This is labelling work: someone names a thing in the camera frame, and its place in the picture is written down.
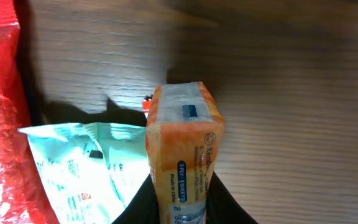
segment small red object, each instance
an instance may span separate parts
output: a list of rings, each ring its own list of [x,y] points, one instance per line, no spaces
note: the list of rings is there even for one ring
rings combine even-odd
[[[81,197],[82,197],[82,200],[90,199],[90,198],[91,198],[91,194],[82,193],[82,194],[81,194]]]
[[[30,117],[16,70],[19,23],[11,0],[0,0],[0,223],[58,223],[28,147],[17,132]]]
[[[143,100],[142,106],[143,106],[143,113],[147,118],[147,116],[149,115],[150,108],[152,106],[152,97],[146,97]]]

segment orange tissue package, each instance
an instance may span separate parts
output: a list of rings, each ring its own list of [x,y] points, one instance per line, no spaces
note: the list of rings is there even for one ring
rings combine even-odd
[[[146,150],[161,224],[206,222],[206,196],[224,122],[202,82],[158,86]]]

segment plastic wrap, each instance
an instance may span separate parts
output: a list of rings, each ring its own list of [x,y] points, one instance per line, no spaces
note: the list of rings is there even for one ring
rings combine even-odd
[[[158,86],[146,150],[162,224],[202,224],[223,118],[201,82]]]
[[[149,174],[144,127],[65,123],[20,132],[61,224],[112,223]]]
[[[0,0],[0,223],[56,223],[25,135],[30,124],[14,60],[19,35],[12,1]]]

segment crumpled plastic wrapper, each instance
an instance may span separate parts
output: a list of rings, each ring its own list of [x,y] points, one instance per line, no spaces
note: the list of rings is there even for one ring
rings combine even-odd
[[[57,223],[26,136],[17,132],[30,124],[14,58],[18,36],[13,2],[0,0],[0,223]]]
[[[111,224],[149,174],[144,127],[63,123],[19,131],[60,224]]]

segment wooden surface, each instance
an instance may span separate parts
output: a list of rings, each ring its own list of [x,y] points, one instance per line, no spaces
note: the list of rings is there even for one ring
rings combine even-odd
[[[35,121],[144,125],[156,85],[202,81],[227,127],[216,173],[247,212],[358,223],[358,1],[30,0],[17,11]]]

